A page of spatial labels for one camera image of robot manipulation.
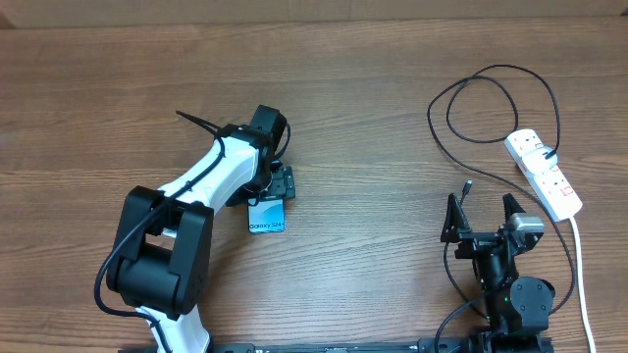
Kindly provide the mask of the Samsung Galaxy smartphone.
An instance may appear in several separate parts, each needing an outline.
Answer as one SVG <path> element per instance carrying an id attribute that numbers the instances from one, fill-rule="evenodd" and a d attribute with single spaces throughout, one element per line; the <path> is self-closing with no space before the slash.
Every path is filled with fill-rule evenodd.
<path id="1" fill-rule="evenodd" d="M 259 201 L 247 207 L 250 233 L 283 232 L 286 230 L 285 205 L 282 199 Z"/>

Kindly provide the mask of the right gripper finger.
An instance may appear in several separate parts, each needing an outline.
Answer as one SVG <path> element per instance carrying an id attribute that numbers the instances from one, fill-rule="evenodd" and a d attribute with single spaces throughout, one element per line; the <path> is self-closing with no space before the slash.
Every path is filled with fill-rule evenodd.
<path id="1" fill-rule="evenodd" d="M 453 194 L 447 197 L 445 222 L 441 233 L 441 242 L 457 243 L 470 237 L 471 226 L 462 210 L 462 205 Z"/>
<path id="2" fill-rule="evenodd" d="M 504 210 L 503 227 L 517 228 L 521 223 L 521 217 L 525 216 L 526 212 L 511 193 L 504 194 L 502 196 L 502 202 Z"/>

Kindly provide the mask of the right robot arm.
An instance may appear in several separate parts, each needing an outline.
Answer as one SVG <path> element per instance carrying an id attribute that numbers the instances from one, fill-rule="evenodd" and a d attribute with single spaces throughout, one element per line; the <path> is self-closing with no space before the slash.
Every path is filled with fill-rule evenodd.
<path id="1" fill-rule="evenodd" d="M 447 318 L 482 302 L 487 325 L 472 328 L 458 340 L 460 352 L 551 352 L 541 333 L 549 328 L 549 315 L 555 296 L 553 286 L 538 277 L 518 274 L 515 257 L 537 245 L 544 234 L 543 221 L 520 207 L 505 194 L 504 224 L 494 232 L 475 232 L 469 225 L 462 203 L 451 193 L 447 198 L 441 242 L 455 244 L 454 256 L 475 265 L 481 295 L 468 300 Z"/>

